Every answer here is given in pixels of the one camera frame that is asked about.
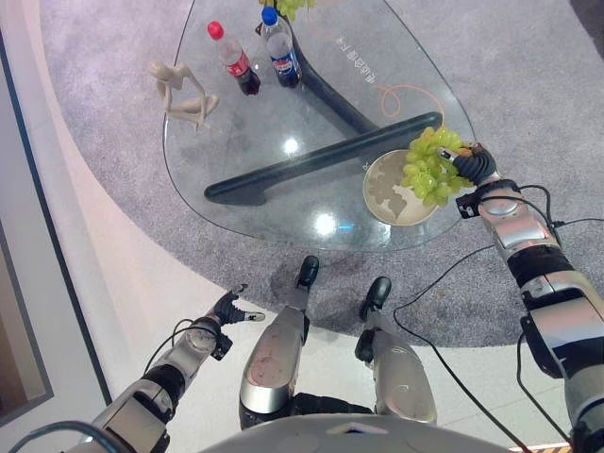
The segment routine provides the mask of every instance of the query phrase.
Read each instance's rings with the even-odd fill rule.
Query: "gray carpet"
[[[391,4],[452,86],[502,173],[550,188],[557,219],[604,216],[604,62],[569,3]],[[198,217],[166,172],[162,114],[145,70],[151,59],[174,59],[190,5],[41,0],[46,58],[75,143],[108,194],[158,244],[220,285],[250,283],[246,297],[269,310],[285,303],[299,263],[314,253],[323,269],[310,300],[312,322],[358,333],[356,312],[374,277],[393,280],[392,310],[458,257],[490,243],[474,220],[398,252],[305,250],[226,232]],[[569,258],[601,292],[603,231],[588,224],[562,230]],[[522,312],[518,291],[491,249],[459,266],[402,317],[436,344],[484,346],[512,343]]]

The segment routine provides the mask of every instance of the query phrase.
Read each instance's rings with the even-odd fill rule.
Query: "bottle label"
[[[273,67],[279,76],[291,76],[298,72],[299,63],[293,50],[279,59],[271,57],[271,60],[273,61]]]
[[[242,52],[242,55],[233,64],[228,64],[226,66],[226,70],[232,76],[236,76],[236,77],[239,77],[242,74],[245,74],[245,71],[247,71],[248,69],[249,69],[249,59],[247,59],[247,55],[245,54],[245,52]]]

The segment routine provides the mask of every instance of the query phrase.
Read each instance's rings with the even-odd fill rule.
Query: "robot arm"
[[[263,313],[241,311],[232,305],[245,286],[221,297],[205,316],[187,327],[176,344],[143,377],[96,417],[93,424],[111,438],[119,451],[161,453],[166,450],[170,442],[166,425],[174,417],[178,401],[199,367],[209,356],[219,361],[232,345],[221,326],[264,319]],[[105,450],[100,445],[84,443],[70,453],[96,451]]]
[[[523,203],[516,184],[499,175],[489,152],[479,143],[471,150],[471,157],[440,150],[478,186],[457,200],[461,216],[482,218],[516,279],[532,356],[546,374],[564,379],[574,450],[597,451],[604,447],[604,302]]]

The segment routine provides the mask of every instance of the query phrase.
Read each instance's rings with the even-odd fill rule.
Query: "bottle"
[[[260,35],[266,41],[279,83],[284,87],[295,87],[302,78],[302,71],[292,45],[292,30],[273,7],[262,10]]]
[[[260,80],[249,66],[249,59],[236,38],[225,34],[220,22],[208,24],[208,33],[216,41],[218,59],[226,66],[226,70],[235,77],[239,88],[246,95],[258,94]]]

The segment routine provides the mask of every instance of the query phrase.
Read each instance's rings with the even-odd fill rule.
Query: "robot leg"
[[[376,413],[423,423],[436,423],[436,406],[422,362],[413,349],[386,328],[379,309],[388,297],[391,282],[379,277],[361,307],[365,326],[355,355],[373,368]]]
[[[242,428],[275,420],[289,411],[300,353],[310,325],[305,309],[318,269],[316,257],[304,259],[291,304],[264,330],[243,370],[240,389]]]

